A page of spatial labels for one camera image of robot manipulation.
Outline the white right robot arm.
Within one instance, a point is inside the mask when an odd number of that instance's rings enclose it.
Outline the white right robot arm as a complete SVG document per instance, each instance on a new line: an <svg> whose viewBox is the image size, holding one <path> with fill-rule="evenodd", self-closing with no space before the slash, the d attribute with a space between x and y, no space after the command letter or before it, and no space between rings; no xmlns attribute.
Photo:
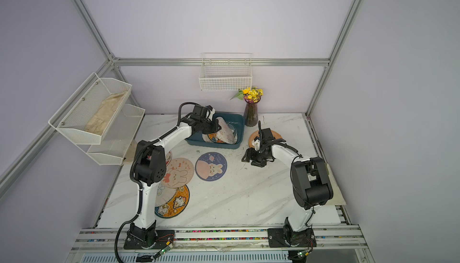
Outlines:
<svg viewBox="0 0 460 263"><path fill-rule="evenodd" d="M268 229L270 247L315 247L312 220L334 191L325 161L320 157L306 159L282 138L276 139L269 128L259 128L241 159L263 168L268 162L280 161L288 167L292 192L299 209L285 219L282 228Z"/></svg>

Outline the blue bears large coaster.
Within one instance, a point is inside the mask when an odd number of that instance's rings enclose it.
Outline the blue bears large coaster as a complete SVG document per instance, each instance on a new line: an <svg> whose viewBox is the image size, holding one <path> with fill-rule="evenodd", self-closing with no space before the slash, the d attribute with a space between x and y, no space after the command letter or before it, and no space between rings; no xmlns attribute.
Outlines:
<svg viewBox="0 0 460 263"><path fill-rule="evenodd" d="M223 140L220 139L218 133L214 133L214 134L203 134L203 135L202 135L202 138L203 138L203 140L204 140L206 143L226 144L225 141L223 141Z"/></svg>

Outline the orange round coaster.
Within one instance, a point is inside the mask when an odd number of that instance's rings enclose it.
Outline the orange round coaster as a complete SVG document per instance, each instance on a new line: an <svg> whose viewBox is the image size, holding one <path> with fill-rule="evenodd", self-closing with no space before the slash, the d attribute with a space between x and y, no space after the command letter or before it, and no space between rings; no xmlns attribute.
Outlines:
<svg viewBox="0 0 460 263"><path fill-rule="evenodd" d="M255 132L253 132L253 133L251 134L251 136L249 137L248 146L249 146L250 148L254 148L253 142L254 142L255 138L258 136L258 134L259 134L259 132L258 132L258 131L255 131ZM277 133L276 131L272 131L272 135L273 135L273 137L274 137L275 139L280 139L280 138L282 138L282 136L281 136L279 133Z"/></svg>

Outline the purple planet round coaster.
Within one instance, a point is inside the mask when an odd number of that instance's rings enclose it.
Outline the purple planet round coaster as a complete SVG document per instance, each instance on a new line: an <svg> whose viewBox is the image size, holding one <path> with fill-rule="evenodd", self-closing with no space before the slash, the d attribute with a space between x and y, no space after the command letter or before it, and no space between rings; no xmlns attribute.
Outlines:
<svg viewBox="0 0 460 263"><path fill-rule="evenodd" d="M203 181L217 181L228 169L224 155L218 152L208 152L201 155L195 163L195 173Z"/></svg>

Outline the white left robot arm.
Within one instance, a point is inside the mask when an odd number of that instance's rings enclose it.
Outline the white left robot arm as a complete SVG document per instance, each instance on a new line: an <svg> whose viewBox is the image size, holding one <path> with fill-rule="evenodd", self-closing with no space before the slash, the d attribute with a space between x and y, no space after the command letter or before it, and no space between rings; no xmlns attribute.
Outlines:
<svg viewBox="0 0 460 263"><path fill-rule="evenodd" d="M138 187L137 209L132 219L121 225L129 225L128 237L145 245L156 241L155 215L149 215L150 205L155 203L155 193L167 172L166 155L176 145L201 132L212 134L221 130L215 109L194 102L182 103L178 109L176 125L152 141L142 140L137 144L129 178Z"/></svg>

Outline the white butterfly round coaster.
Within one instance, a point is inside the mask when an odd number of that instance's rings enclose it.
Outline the white butterfly round coaster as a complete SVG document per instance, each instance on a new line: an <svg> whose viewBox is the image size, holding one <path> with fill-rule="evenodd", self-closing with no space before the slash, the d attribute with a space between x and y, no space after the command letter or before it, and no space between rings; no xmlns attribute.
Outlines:
<svg viewBox="0 0 460 263"><path fill-rule="evenodd" d="M226 144L235 144L237 142L236 135L230 125L222 117L217 118L221 129L217 132L221 140L225 141Z"/></svg>

